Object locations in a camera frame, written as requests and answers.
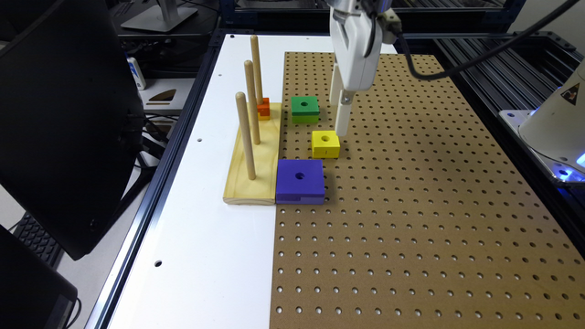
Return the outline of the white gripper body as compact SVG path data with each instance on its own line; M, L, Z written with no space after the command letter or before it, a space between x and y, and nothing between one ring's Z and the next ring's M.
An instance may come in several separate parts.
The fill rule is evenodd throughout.
M393 43L392 0L327 0L329 31L343 83L349 91L368 90L383 44Z

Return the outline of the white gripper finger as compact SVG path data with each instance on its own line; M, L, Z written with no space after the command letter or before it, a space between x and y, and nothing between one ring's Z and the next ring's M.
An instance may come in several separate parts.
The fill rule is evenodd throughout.
M351 90L341 89L339 92L335 117L335 133L337 136L342 137L347 134L354 96L355 93Z
M338 63L335 62L333 66L332 78L331 78L331 85L330 85L330 92L329 92L329 102L331 104L338 104L339 98L341 94L341 90L343 89L343 81L340 74L340 69Z

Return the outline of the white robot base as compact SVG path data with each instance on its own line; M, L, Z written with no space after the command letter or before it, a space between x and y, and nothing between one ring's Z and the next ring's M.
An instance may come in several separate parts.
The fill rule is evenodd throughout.
M538 108L501 111L499 116L562 186L584 185L584 65Z

